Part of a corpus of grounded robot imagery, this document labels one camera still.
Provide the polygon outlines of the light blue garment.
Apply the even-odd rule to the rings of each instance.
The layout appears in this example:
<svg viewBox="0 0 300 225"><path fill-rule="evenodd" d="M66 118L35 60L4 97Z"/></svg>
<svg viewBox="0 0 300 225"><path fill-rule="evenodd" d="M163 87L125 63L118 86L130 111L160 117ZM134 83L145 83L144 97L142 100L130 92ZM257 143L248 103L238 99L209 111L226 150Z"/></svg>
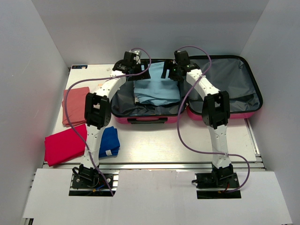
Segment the light blue garment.
<svg viewBox="0 0 300 225"><path fill-rule="evenodd" d="M150 79L134 81L134 96L140 104L161 106L180 101L178 82L162 78L163 68L163 61L153 63L148 70Z"/></svg>

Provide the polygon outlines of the salmon pink garment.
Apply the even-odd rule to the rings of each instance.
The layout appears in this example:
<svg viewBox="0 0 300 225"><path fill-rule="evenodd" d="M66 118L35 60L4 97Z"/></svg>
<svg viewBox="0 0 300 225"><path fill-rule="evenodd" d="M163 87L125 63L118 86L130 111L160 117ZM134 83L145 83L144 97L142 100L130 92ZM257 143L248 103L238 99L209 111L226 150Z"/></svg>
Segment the salmon pink garment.
<svg viewBox="0 0 300 225"><path fill-rule="evenodd" d="M84 117L85 98L90 92L89 87L71 89L67 97L67 113L73 126L78 126L86 122Z"/></svg>

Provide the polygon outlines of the royal blue towel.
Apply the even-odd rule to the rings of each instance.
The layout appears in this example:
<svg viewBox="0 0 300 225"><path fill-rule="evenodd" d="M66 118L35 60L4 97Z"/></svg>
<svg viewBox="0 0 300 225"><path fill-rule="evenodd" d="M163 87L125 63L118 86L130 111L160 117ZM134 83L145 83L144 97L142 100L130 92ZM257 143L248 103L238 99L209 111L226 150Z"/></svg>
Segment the royal blue towel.
<svg viewBox="0 0 300 225"><path fill-rule="evenodd" d="M118 132L115 127L105 128L99 149L99 158L117 156L120 149Z"/></svg>

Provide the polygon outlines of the bright red garment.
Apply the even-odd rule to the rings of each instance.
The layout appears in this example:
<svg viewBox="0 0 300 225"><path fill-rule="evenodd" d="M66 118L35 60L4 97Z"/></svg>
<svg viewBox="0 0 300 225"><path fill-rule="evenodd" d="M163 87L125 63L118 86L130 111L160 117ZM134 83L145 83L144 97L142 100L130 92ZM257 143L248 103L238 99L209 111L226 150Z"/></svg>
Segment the bright red garment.
<svg viewBox="0 0 300 225"><path fill-rule="evenodd" d="M44 160L49 166L82 156L85 151L85 143L71 128L46 137L44 143Z"/></svg>

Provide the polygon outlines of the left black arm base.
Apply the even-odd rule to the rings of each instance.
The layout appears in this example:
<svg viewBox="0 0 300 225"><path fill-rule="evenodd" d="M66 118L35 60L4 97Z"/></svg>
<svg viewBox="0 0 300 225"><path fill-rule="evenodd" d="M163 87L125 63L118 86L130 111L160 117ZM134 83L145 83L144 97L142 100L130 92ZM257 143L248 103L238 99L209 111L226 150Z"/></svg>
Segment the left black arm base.
<svg viewBox="0 0 300 225"><path fill-rule="evenodd" d="M69 196L112 197L116 192L116 175L113 173L102 176L96 169L83 165L73 167L72 173Z"/></svg>

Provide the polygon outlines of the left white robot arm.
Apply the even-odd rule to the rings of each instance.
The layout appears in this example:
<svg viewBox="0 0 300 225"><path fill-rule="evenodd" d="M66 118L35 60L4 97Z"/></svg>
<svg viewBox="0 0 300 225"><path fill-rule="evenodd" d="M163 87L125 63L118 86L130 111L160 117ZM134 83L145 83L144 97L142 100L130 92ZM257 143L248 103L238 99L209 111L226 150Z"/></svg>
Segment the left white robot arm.
<svg viewBox="0 0 300 225"><path fill-rule="evenodd" d="M86 119L87 139L81 164L99 171L99 149L105 127L111 120L111 99L126 81L150 78L151 60L145 66L141 62L141 48L134 48L124 53L124 58L117 61L103 85L94 93L88 93L85 100L84 117Z"/></svg>

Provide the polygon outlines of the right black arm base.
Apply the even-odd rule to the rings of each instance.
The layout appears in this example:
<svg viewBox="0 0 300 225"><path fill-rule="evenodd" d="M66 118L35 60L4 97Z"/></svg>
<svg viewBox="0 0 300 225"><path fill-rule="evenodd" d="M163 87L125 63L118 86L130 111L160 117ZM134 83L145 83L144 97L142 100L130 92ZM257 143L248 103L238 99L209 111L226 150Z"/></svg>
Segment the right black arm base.
<svg viewBox="0 0 300 225"><path fill-rule="evenodd" d="M241 199L240 190L230 192L240 186L237 173L219 180L215 174L196 173L191 181L196 186L197 199Z"/></svg>

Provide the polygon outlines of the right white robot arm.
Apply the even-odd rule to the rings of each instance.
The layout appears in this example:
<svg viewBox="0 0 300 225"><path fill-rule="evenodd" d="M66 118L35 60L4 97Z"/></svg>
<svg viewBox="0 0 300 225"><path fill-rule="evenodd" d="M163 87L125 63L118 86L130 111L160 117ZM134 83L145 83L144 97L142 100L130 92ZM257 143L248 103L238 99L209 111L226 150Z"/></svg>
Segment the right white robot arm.
<svg viewBox="0 0 300 225"><path fill-rule="evenodd" d="M233 174L233 166L228 156L227 124L230 118L229 94L220 91L204 75L200 67L190 61L187 51L175 51L175 59L164 66L162 78L168 77L174 81L186 81L192 85L203 100L202 120L207 126L212 145L212 183L217 187L224 186Z"/></svg>

